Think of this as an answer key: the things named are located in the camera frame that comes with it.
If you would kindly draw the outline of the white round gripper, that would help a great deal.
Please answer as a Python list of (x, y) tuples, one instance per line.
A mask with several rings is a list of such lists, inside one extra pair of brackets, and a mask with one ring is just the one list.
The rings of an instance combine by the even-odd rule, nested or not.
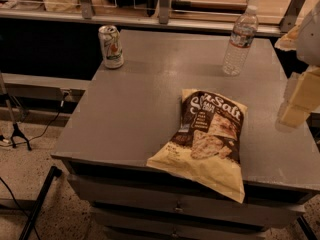
[[(320, 66), (320, 1), (294, 26), (279, 38), (275, 48), (295, 51), (297, 58), (308, 65)], [(297, 128), (320, 106), (320, 67), (308, 67), (301, 74), (293, 72), (288, 79), (279, 122)]]

